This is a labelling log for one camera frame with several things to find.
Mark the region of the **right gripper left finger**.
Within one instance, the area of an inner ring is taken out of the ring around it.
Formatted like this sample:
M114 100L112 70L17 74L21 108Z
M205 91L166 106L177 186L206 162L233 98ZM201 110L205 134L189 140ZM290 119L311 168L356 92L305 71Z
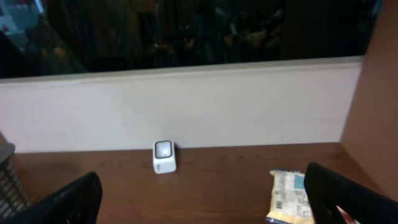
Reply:
M95 224L103 189L96 172L89 172L40 202L13 215L3 224Z

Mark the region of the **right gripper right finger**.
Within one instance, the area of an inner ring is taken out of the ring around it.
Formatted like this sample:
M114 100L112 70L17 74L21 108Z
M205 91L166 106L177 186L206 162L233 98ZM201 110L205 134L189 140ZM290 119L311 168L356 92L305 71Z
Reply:
M397 224L397 202L320 164L308 164L304 186L317 223L345 223L339 211L342 208L361 224Z

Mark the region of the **white printed refill pouch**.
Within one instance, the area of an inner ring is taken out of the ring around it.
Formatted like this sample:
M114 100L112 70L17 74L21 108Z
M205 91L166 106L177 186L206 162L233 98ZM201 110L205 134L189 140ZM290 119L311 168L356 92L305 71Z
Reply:
M275 169L270 174L274 182L266 220L277 224L315 224L304 187L305 174Z

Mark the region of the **red Top chocolate bar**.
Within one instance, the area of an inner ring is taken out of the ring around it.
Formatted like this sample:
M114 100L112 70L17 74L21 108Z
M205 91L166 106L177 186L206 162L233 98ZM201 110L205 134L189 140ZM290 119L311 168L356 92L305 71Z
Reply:
M342 217L344 218L345 222L347 224L360 224L357 220L352 218L348 213L346 213L341 207L337 207L338 210L340 211Z

